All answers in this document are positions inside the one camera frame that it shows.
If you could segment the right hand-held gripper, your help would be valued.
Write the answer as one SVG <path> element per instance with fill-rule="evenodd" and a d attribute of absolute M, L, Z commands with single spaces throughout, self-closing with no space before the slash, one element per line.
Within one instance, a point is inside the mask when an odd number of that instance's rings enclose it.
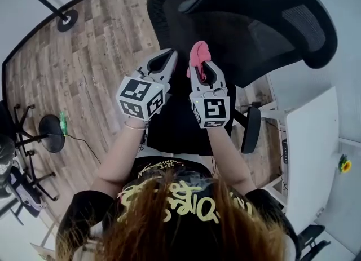
<path fill-rule="evenodd" d="M 225 127 L 230 119 L 230 97 L 227 96 L 222 70 L 212 61 L 207 62 L 207 84 L 200 78 L 199 70 L 190 66 L 192 93 L 190 101 L 193 113 L 202 129 Z"/>

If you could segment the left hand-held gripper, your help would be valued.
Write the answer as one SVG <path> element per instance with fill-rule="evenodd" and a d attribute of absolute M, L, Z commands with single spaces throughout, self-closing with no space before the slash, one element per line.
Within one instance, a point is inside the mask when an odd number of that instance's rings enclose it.
<path fill-rule="evenodd" d="M 149 121 L 160 113 L 177 62 L 178 53 L 171 48 L 148 55 L 137 71 L 130 77 L 125 76 L 120 84 L 116 99 L 121 112 L 142 121 Z M 158 82 L 146 77 L 150 74 L 157 74 Z"/>

